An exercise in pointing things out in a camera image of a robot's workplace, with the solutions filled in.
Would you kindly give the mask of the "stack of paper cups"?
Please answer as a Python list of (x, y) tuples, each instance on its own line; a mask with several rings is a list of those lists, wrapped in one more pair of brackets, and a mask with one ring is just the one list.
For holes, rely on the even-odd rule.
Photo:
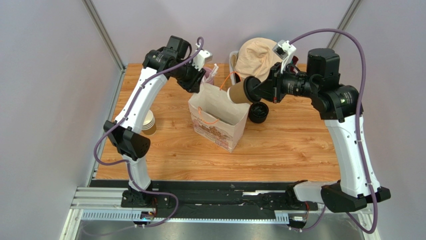
[(147, 112), (147, 115), (143, 121), (141, 132), (147, 136), (154, 135), (157, 131), (156, 119), (151, 110)]

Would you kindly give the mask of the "black coffee cup lid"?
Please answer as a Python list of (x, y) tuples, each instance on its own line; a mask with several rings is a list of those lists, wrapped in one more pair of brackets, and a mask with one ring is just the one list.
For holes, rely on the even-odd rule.
[(243, 91), (244, 91), (244, 94), (245, 94), (247, 100), (250, 103), (258, 103), (258, 102), (261, 101), (262, 98), (260, 96), (257, 96), (254, 93), (254, 89), (260, 83), (261, 83), (261, 81), (258, 78), (256, 78), (255, 76), (248, 76), (247, 78), (244, 79)]

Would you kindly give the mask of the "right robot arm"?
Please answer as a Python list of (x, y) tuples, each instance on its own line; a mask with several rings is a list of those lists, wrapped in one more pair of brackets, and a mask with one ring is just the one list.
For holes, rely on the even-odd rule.
[(330, 48), (315, 48), (308, 52), (305, 72), (282, 71), (281, 66), (276, 63), (252, 93), (272, 103), (287, 95), (309, 98), (330, 133), (340, 171), (336, 182), (295, 182), (287, 189), (291, 200), (323, 204), (334, 213), (351, 213), (390, 199), (390, 190), (375, 177), (362, 144), (364, 120), (356, 114), (359, 92), (340, 83), (339, 55)]

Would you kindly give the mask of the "white paper takeout bag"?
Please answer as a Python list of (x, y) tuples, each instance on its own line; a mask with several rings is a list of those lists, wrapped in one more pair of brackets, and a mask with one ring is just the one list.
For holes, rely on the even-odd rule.
[(235, 104), (221, 86), (203, 83), (188, 100), (194, 131), (232, 153), (244, 134), (250, 105)]

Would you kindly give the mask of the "single paper cup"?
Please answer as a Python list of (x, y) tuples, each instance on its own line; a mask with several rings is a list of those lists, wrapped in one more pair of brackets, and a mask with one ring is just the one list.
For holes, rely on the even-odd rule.
[(250, 102), (246, 96), (245, 84), (243, 81), (229, 87), (227, 90), (227, 97), (234, 104), (245, 104)]

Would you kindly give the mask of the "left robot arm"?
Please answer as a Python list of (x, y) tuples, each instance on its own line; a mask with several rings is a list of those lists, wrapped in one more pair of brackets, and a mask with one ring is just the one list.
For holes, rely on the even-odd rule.
[(153, 191), (148, 174), (147, 153), (151, 141), (141, 135), (143, 124), (160, 90), (170, 78), (188, 93), (198, 93), (206, 73), (204, 65), (213, 57), (204, 49), (204, 39), (199, 37), (195, 52), (187, 56), (192, 45), (177, 36), (171, 36), (166, 46), (150, 50), (142, 63), (138, 82), (120, 114), (107, 120), (103, 129), (126, 164), (129, 176), (128, 189), (123, 192), (123, 207), (152, 206), (159, 192)]

